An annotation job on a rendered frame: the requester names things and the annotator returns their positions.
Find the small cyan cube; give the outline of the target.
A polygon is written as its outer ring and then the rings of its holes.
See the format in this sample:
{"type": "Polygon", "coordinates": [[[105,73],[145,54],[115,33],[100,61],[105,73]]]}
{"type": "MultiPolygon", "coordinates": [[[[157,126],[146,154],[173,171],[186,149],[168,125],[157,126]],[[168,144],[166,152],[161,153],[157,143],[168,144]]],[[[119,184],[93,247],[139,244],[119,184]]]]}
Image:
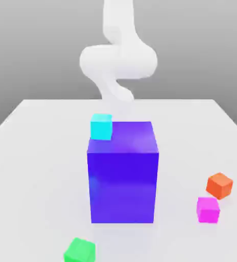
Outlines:
{"type": "Polygon", "coordinates": [[[111,140],[112,115],[93,114],[90,121],[90,138],[94,140],[111,140]]]}

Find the small orange cube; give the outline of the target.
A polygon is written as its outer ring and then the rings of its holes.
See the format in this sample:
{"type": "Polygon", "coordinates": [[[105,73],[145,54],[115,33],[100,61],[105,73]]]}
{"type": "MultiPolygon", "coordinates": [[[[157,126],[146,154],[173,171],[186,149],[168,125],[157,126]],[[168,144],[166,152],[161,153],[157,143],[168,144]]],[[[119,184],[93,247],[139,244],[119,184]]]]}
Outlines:
{"type": "Polygon", "coordinates": [[[219,172],[208,178],[206,191],[218,200],[231,194],[233,180],[219,172]]]}

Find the small magenta cube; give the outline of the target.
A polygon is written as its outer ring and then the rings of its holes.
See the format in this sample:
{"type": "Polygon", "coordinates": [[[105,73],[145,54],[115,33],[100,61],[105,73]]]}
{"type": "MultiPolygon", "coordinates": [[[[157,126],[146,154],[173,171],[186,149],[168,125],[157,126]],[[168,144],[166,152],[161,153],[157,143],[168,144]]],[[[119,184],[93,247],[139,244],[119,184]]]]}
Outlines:
{"type": "Polygon", "coordinates": [[[220,215],[220,207],[217,199],[198,197],[196,213],[200,223],[216,224],[220,215]]]}

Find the small green cube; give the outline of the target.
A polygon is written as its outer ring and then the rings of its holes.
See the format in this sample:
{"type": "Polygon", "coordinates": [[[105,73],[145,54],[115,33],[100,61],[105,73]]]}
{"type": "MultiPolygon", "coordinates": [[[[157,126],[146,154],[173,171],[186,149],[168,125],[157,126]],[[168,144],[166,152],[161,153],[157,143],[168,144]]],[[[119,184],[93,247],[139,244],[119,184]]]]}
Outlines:
{"type": "Polygon", "coordinates": [[[76,237],[65,251],[63,258],[64,262],[95,262],[96,245],[76,237]]]}

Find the large purple box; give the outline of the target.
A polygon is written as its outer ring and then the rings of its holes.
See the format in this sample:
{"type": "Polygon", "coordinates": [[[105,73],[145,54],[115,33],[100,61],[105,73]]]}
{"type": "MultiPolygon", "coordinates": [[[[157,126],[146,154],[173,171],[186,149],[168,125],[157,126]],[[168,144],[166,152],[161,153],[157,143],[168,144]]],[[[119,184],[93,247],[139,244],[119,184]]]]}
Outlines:
{"type": "Polygon", "coordinates": [[[150,121],[114,122],[111,140],[89,140],[92,223],[154,221],[159,150],[150,121]]]}

